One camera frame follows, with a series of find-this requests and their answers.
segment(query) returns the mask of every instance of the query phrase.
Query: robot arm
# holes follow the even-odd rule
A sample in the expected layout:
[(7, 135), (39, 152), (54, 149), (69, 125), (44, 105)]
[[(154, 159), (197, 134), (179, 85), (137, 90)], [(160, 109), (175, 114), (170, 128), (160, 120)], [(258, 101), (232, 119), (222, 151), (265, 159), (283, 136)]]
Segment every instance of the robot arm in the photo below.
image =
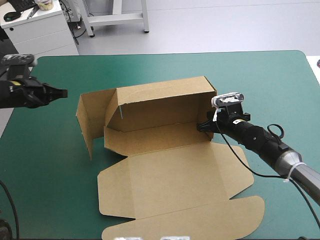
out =
[(208, 121), (198, 124), (201, 132), (226, 134), (246, 149), (257, 153), (280, 176), (292, 178), (320, 205), (320, 174), (303, 163), (300, 153), (282, 142), (284, 130), (278, 136), (270, 130), (249, 123), (250, 114), (243, 113), (244, 96), (232, 92), (215, 96), (211, 103), (215, 112), (208, 112)]
[(36, 65), (32, 54), (11, 54), (1, 60), (8, 66), (6, 80), (0, 81), (0, 109), (37, 108), (67, 98), (66, 89), (57, 89), (30, 76), (29, 67)]

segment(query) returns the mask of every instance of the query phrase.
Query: keyboard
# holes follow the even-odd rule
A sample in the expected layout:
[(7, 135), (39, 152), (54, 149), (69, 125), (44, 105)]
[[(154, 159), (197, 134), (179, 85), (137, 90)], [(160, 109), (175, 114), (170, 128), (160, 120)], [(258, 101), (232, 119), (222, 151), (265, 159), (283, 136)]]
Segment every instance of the keyboard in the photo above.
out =
[(23, 12), (32, 9), (37, 4), (34, 0), (8, 0), (16, 12)]

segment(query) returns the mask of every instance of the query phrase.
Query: white cable tie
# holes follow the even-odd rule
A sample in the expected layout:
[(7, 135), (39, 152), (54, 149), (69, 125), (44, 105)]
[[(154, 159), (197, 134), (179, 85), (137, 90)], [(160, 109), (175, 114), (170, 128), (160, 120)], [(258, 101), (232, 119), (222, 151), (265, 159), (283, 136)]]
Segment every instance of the white cable tie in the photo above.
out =
[(213, 122), (217, 121), (218, 109), (219, 109), (219, 107), (215, 106), (215, 112), (214, 112), (213, 119), (212, 119)]
[(284, 183), (288, 183), (288, 182), (290, 181), (292, 172), (293, 172), (293, 171), (295, 170), (295, 168), (298, 167), (299, 165), (306, 165), (306, 164), (305, 164), (304, 162), (302, 162), (302, 161), (297, 162), (296, 164), (294, 164), (294, 165), (291, 167), (291, 169), (290, 169), (290, 171), (289, 171), (288, 176), (286, 177), (286, 179), (283, 180)]

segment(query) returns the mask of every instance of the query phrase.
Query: white cabinet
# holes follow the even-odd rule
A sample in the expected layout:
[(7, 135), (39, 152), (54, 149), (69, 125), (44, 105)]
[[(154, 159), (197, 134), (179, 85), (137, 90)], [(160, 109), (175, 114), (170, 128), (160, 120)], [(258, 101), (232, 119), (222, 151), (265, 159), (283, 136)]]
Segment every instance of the white cabinet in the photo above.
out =
[(79, 55), (58, 0), (49, 11), (38, 10), (27, 19), (32, 9), (20, 18), (6, 22), (4, 15), (15, 11), (10, 3), (0, 6), (0, 25), (20, 54), (42, 56)]

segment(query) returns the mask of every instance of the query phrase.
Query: white table frame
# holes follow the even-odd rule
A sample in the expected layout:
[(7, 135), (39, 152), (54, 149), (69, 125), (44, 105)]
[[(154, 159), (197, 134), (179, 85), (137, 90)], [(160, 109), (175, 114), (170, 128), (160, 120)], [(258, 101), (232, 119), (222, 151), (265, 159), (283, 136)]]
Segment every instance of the white table frame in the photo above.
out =
[(141, 0), (142, 12), (122, 14), (122, 0), (113, 0), (112, 15), (90, 16), (85, 0), (78, 0), (79, 10), (88, 35), (95, 36), (95, 26), (143, 23), (144, 32), (149, 32), (146, 0)]

